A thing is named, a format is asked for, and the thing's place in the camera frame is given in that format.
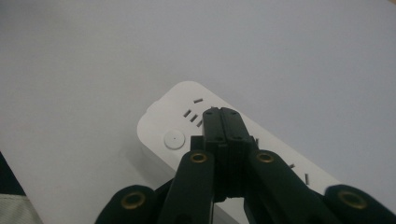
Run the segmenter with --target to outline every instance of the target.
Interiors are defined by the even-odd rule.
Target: brass screw hole
[[[341,190],[338,192],[338,198],[345,204],[356,208],[356,209],[364,209],[367,207],[367,202],[358,194]]]
[[[272,157],[270,154],[262,152],[257,154],[257,160],[262,161],[262,162],[273,162],[274,157]]]
[[[192,162],[200,163],[200,162],[207,161],[207,156],[204,153],[197,152],[197,153],[190,155],[190,160]]]
[[[121,200],[121,205],[125,209],[136,209],[145,201],[146,196],[140,191],[135,191],[125,195]]]

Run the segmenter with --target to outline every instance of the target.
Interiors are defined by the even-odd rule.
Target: socket slot
[[[305,174],[305,184],[309,185],[309,175]]]
[[[204,100],[203,98],[199,98],[199,99],[194,100],[194,103],[198,104],[198,103],[202,102],[203,100]]]
[[[189,114],[191,113],[191,110],[189,109],[186,113],[184,113],[184,118],[186,118]]]
[[[200,120],[200,121],[197,123],[197,127],[199,128],[199,127],[201,127],[201,125],[202,125],[202,120]]]
[[[198,115],[194,115],[191,119],[190,122],[194,122],[198,118]]]

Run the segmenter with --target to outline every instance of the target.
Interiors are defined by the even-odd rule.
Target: black mechanical arm
[[[249,223],[396,223],[396,216],[346,185],[311,190],[274,152],[258,148],[241,116],[229,108],[203,114],[204,133],[191,138],[174,179],[156,190],[117,192],[99,224],[207,224],[213,204],[243,197]]]

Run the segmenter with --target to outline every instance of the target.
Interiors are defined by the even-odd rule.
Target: white power strip
[[[202,135],[202,114],[211,106],[238,111],[213,92],[191,81],[178,83],[149,107],[139,120],[137,135],[143,143],[143,152],[148,159],[144,163],[151,175],[162,181],[174,177],[181,157],[190,150],[191,136]],[[327,187],[339,184],[339,181],[312,161],[238,112],[249,134],[258,141],[259,148],[278,154],[309,188],[323,194]],[[228,199],[224,203],[218,203],[214,222],[248,223],[243,199]]]

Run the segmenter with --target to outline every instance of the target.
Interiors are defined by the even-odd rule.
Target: white surface
[[[171,179],[175,176],[181,158],[191,150],[191,136],[203,134],[203,126],[198,124],[202,122],[203,113],[212,106],[237,110],[199,83],[185,81],[176,84],[161,99],[154,102],[139,120],[137,136],[142,142],[144,153],[147,156],[142,161],[146,166],[141,166],[141,170],[150,167],[146,170],[151,172],[146,175],[153,176],[158,186],[163,184],[164,178]],[[305,183],[308,183],[309,188],[324,194],[327,187],[340,184],[312,161],[246,117],[242,111],[238,112],[249,134],[259,140],[259,148],[274,151],[287,164],[292,165],[292,170]],[[184,143],[185,137],[187,142],[182,146],[180,140]],[[179,150],[169,150],[167,141],[164,142],[163,138],[168,139],[171,145],[176,141],[175,147],[179,147]],[[164,173],[159,172],[162,170],[166,170],[170,175],[165,176]],[[248,223],[243,209],[243,201],[243,199],[232,199],[218,203],[217,211],[222,209],[224,212],[215,213],[216,221],[214,223]]]
[[[137,122],[195,80],[396,212],[395,22],[386,0],[2,1],[0,148],[45,223],[92,223],[149,184]]]
[[[0,223],[42,224],[43,222],[26,196],[0,194]]]

